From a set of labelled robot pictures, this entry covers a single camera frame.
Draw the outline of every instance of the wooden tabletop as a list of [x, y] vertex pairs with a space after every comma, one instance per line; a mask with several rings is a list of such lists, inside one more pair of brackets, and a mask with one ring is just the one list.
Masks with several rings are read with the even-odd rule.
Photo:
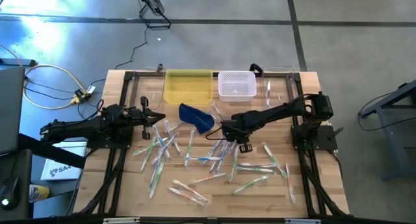
[[[104, 106], [118, 104], [120, 92], [122, 90], [123, 77], [125, 71], [109, 71], [103, 91]], [[318, 75], [315, 72], [302, 72], [302, 88], [304, 93], [317, 93], [320, 91]], [[257, 78], [257, 95], [249, 103], [225, 103], [219, 100], [218, 83], [214, 78], [213, 101], [223, 110], [226, 116], [245, 112], [248, 110], [264, 110], [265, 98], [263, 86], [271, 82], [271, 106], [281, 105], [288, 101], [287, 89], [283, 79], [264, 79]], [[165, 113], [166, 119], [158, 122], [156, 126], [159, 132], [164, 132], [164, 121], [168, 120], [171, 125], [179, 122], [178, 105], [169, 105], [163, 100], [164, 78], [142, 77], [139, 79], [138, 92], [136, 95], [136, 106], [140, 106], [140, 97], [146, 96], [149, 99], [149, 108], [155, 112]], [[130, 103], [131, 87], [127, 93], [126, 104]], [[209, 105], [194, 106], [200, 110], [208, 111]], [[282, 119], [269, 123], [264, 128], [255, 131], [250, 136], [253, 145], [251, 153], [239, 154], [238, 162], [263, 162], [271, 163], [270, 158], [263, 149], [261, 143], [266, 142], [279, 163], [288, 164], [291, 171], [291, 180], [294, 186], [296, 203], [291, 203], [287, 179], [279, 173], [269, 175], [266, 182], [260, 183], [252, 188], [248, 188], [238, 195], [231, 193], [238, 187], [261, 177], [263, 174], [252, 171], [238, 171], [234, 174], [231, 183], [228, 182], [228, 175], [231, 172], [233, 161], [232, 155], [227, 155], [224, 160], [221, 172], [228, 173], [227, 176], [202, 182], [192, 186], [198, 193], [209, 200], [211, 205], [201, 208], [186, 199], [173, 194], [167, 187], [175, 187], [172, 180], [176, 179], [187, 184], [190, 179], [201, 179], [209, 176], [210, 163], [202, 166], [199, 162], [192, 162], [189, 170], [184, 168], [184, 156], [177, 155], [173, 147], [170, 148], [171, 160], [167, 160], [164, 166], [161, 179], [156, 187], [155, 195], [149, 198], [149, 185], [153, 167], [147, 164], [144, 172], [140, 174], [140, 167], [145, 157], [145, 153], [133, 156], [133, 152], [150, 145], [150, 141], [142, 139], [141, 127], [135, 128], [133, 144], [127, 151], [123, 179], [120, 188], [120, 198], [118, 201], [117, 216], [159, 216], [159, 217], [221, 217], [221, 218], [304, 218], [307, 216], [302, 176], [297, 152], [293, 149], [290, 126], [292, 119]], [[193, 125], [182, 124], [176, 132], [179, 133], [177, 142], [183, 153], [187, 150], [190, 130]], [[205, 139], [205, 135], [195, 134], [192, 144], [191, 156], [206, 156], [212, 149], [215, 141]], [[107, 165], [108, 149], [99, 149], [86, 160], [84, 173], [81, 179], [78, 195], [76, 198], [74, 211], [84, 208], [89, 200], [98, 191], [103, 183], [105, 167]], [[334, 157], [326, 151], [317, 151], [318, 170], [320, 180], [341, 210], [348, 213], [343, 182], [338, 164]], [[112, 197], [112, 186], [109, 190], [106, 209], [110, 206]], [[311, 189], [315, 210], [318, 210], [315, 189]]]

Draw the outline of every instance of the white plastic basket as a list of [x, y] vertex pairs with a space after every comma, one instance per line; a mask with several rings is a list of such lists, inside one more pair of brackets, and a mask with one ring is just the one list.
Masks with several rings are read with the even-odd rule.
[[218, 74], [221, 101], [247, 102], [257, 93], [255, 75], [251, 71], [221, 71]]

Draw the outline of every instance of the blue object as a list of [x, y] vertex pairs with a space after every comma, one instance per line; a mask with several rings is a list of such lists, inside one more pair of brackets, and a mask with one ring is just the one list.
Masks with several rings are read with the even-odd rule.
[[203, 134], [214, 127], [214, 119], [211, 115], [183, 103], [179, 106], [179, 118], [185, 123], [195, 125], [199, 134]]

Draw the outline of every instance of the gray floor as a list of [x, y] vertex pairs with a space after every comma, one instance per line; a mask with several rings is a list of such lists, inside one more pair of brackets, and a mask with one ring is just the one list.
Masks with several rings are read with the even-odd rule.
[[[5, 0], [4, 14], [43, 14], [101, 18], [137, 18], [136, 0]], [[290, 20], [287, 0], [161, 0], [172, 19]], [[416, 21], [415, 0], [294, 0], [299, 20]], [[44, 23], [0, 21], [0, 43], [20, 57], [68, 68], [87, 86], [108, 69], [129, 59], [144, 41], [142, 24]], [[337, 137], [344, 187], [353, 215], [416, 222], [415, 179], [382, 182], [391, 169], [386, 140], [379, 131], [358, 128], [357, 112], [376, 97], [416, 78], [416, 27], [300, 27], [308, 71], [317, 71], [322, 90], [331, 97], [331, 122], [345, 130]], [[256, 62], [266, 69], [299, 70], [291, 25], [173, 25], [148, 31], [149, 44], [138, 49], [125, 69], [163, 63], [167, 68], [247, 69]], [[0, 56], [8, 56], [0, 51]], [[42, 84], [66, 90], [76, 84], [65, 74], [40, 68], [29, 75]], [[51, 95], [62, 95], [35, 87]], [[38, 103], [60, 101], [31, 94]], [[53, 118], [80, 119], [76, 107], [42, 110], [23, 101], [21, 132], [38, 138], [38, 129]], [[84, 113], [93, 111], [82, 107]], [[369, 118], [366, 126], [377, 126]], [[34, 163], [43, 161], [35, 159]], [[35, 216], [62, 215], [69, 195], [37, 203]]]

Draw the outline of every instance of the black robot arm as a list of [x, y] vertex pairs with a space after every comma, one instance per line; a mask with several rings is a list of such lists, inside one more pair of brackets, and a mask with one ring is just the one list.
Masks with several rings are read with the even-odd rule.
[[229, 142], [237, 141], [240, 152], [252, 151], [249, 144], [249, 136], [254, 131], [264, 127], [267, 123], [288, 118], [291, 116], [304, 116], [305, 121], [301, 125], [300, 136], [307, 140], [317, 134], [317, 128], [323, 121], [333, 116], [330, 99], [328, 96], [319, 94], [305, 94], [290, 103], [285, 103], [264, 111], [251, 110], [245, 113], [233, 114], [231, 120], [222, 122], [222, 134]]
[[84, 137], [96, 142], [105, 142], [108, 146], [111, 142], [123, 142], [135, 126], [143, 126], [142, 137], [149, 140], [147, 128], [165, 118], [165, 115], [151, 111], [146, 97], [141, 97], [140, 102], [142, 110], [136, 109], [135, 106], [126, 108], [114, 104], [103, 107], [101, 115], [92, 119], [71, 122], [55, 119], [40, 129], [41, 142], [51, 145], [68, 138]]

